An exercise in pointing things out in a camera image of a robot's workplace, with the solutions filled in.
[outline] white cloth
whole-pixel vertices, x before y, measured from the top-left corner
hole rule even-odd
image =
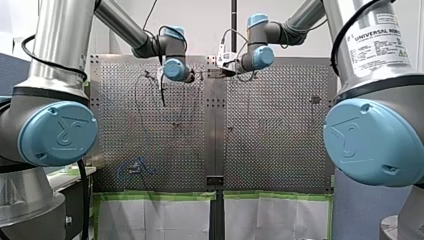
[[[210,201],[100,203],[99,240],[207,240]]]
[[[328,239],[330,201],[225,199],[229,240]]]

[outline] blue end cap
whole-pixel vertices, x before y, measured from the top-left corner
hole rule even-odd
[[[171,58],[165,62],[163,73],[172,81],[183,81],[186,76],[186,66],[180,60]]]
[[[86,106],[62,101],[36,112],[18,139],[24,160],[36,166],[65,166],[80,160],[93,146],[97,121]]]
[[[247,19],[247,28],[254,27],[260,23],[268,22],[268,15],[265,13],[257,13]]]
[[[424,147],[413,127],[374,101],[337,104],[327,115],[324,142],[336,166],[363,184],[404,187],[424,175]]]
[[[179,32],[182,36],[184,36],[184,28],[182,27],[178,27],[178,26],[171,26],[172,29],[175,29],[177,32]],[[172,30],[169,28],[165,28],[164,34],[166,36],[170,36],[173,38],[177,38],[177,39],[181,39],[184,40],[184,38],[182,36],[180,36],[180,34],[176,33],[175,30]]]
[[[253,67],[256,70],[261,70],[269,67],[274,63],[274,52],[268,46],[261,46],[253,52]]]

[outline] robotic arm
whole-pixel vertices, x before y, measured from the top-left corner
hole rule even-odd
[[[44,0],[29,77],[12,97],[0,97],[0,228],[12,240],[65,239],[64,196],[37,167],[75,163],[95,142],[97,121],[83,90],[94,14],[134,56],[166,56],[168,79],[194,80],[182,28],[165,27],[154,38],[111,0]]]
[[[300,45],[326,15],[341,81],[324,125],[327,152],[357,182],[415,185],[399,214],[397,239],[424,239],[424,75],[410,65],[392,2],[307,0],[284,24],[255,14],[248,20],[248,52],[235,61],[218,57],[217,65],[237,73],[269,67],[268,44]]]

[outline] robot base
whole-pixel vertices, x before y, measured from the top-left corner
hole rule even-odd
[[[12,240],[65,239],[65,196],[42,168],[0,174],[0,228]]]
[[[414,186],[399,216],[385,218],[380,240],[424,239],[424,189]]]

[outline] perforated metal panel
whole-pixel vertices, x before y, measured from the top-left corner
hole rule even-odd
[[[336,78],[326,59],[279,59],[227,86],[225,189],[322,193],[334,167],[322,127]]]
[[[164,107],[157,82],[148,77],[156,77],[156,59],[96,61],[92,73],[99,77],[100,96],[99,106],[92,107],[99,108],[103,165],[96,190],[204,190],[204,64],[191,64],[198,73],[192,84],[164,83]]]
[[[146,77],[156,62],[92,56],[96,191],[204,191],[207,174],[224,175],[226,190],[330,190],[322,126],[336,77],[328,59],[278,58],[242,83],[208,78],[206,58],[188,57],[201,74],[191,85],[166,83],[165,107]],[[140,173],[130,173],[135,164]]]

